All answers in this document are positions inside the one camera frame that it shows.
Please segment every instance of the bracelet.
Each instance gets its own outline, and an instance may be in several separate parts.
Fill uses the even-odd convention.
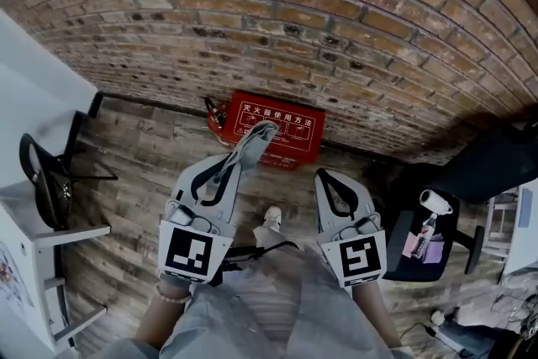
[[[192,297],[191,293],[189,292],[185,298],[180,298],[180,299],[169,298],[162,294],[161,290],[159,289],[159,284],[156,284],[155,286],[153,286],[153,293],[158,299],[164,302],[168,302],[169,304],[186,304]]]

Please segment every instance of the wrist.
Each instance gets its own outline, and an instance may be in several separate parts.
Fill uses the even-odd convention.
[[[188,285],[175,286],[166,281],[160,280],[158,286],[161,293],[168,298],[183,299],[189,294]]]

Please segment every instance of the chair leg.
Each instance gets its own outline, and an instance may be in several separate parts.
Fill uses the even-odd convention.
[[[93,310],[91,313],[86,314],[80,320],[73,322],[71,325],[67,326],[60,332],[54,335],[56,342],[67,340],[78,334],[81,330],[84,330],[89,325],[91,325],[99,317],[107,313],[106,307],[99,307],[98,309]]]
[[[96,161],[96,163],[102,167],[105,171],[107,171],[110,175],[109,176],[78,176],[78,175],[69,175],[69,179],[71,180],[99,180],[99,181],[115,181],[118,179],[118,176],[112,172],[112,170],[104,165],[103,163]]]
[[[99,180],[99,181],[115,181],[118,179],[117,175],[111,175],[109,177],[98,177],[98,176],[92,176],[92,175],[82,175],[82,176],[69,176],[69,179],[76,181],[76,180]]]
[[[63,286],[65,283],[66,283],[66,280],[63,277],[48,278],[44,282],[45,290],[51,290],[52,288],[58,288],[59,286]]]
[[[96,236],[110,233],[110,226],[102,224],[86,229],[59,230],[49,234],[36,235],[34,242],[38,248],[53,247],[55,245],[69,244],[82,240],[90,240]]]

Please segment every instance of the black chair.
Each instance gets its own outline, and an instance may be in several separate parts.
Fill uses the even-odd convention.
[[[109,176],[72,175],[64,163],[64,155],[51,155],[28,134],[24,134],[20,140],[18,158],[24,174],[35,186],[38,212],[43,221],[54,230],[66,228],[67,216],[71,212],[73,184],[76,181],[118,179],[106,166],[103,168],[110,173]]]
[[[444,166],[419,163],[406,167],[384,199],[382,217],[387,235],[385,278],[409,282],[438,280],[445,270],[453,242],[470,251],[465,273],[472,273],[480,259],[484,228],[474,237],[457,230],[460,200],[483,203],[512,187],[538,177],[538,128],[529,123],[523,130],[504,125],[488,130],[467,145]],[[439,263],[424,264],[402,255],[409,232],[417,235],[431,212],[419,204],[419,196],[430,188],[452,206],[452,214],[440,215],[435,233],[445,242]]]

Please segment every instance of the floorboard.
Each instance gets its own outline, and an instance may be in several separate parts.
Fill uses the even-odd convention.
[[[83,125],[77,146],[85,152],[73,161],[76,171],[101,173],[104,164],[119,176],[117,182],[84,181],[75,187],[70,223],[112,226],[110,235],[65,250],[71,316],[83,314],[95,302],[108,307],[104,317],[76,336],[82,356],[89,357],[110,341],[133,335],[140,322],[156,282],[160,217],[179,173],[226,150],[203,119],[115,99],[105,99],[97,119]],[[234,214],[240,227],[235,244],[252,243],[252,228],[262,222],[265,210],[273,204],[284,213],[282,232],[291,240],[313,244],[317,234],[313,177],[321,166],[357,179],[373,197],[401,169],[328,148],[322,148],[316,165],[295,172],[260,166],[240,182]],[[477,224],[485,222],[485,216],[483,206],[463,207],[458,226],[471,234]],[[465,324],[507,324],[513,304],[490,311],[503,291],[496,285],[501,266],[482,259],[475,273],[465,276],[467,256],[455,245],[438,282],[382,281],[400,333],[428,321],[433,308],[449,310],[457,305],[462,306]],[[408,332],[403,342],[421,359],[454,355],[421,327]]]

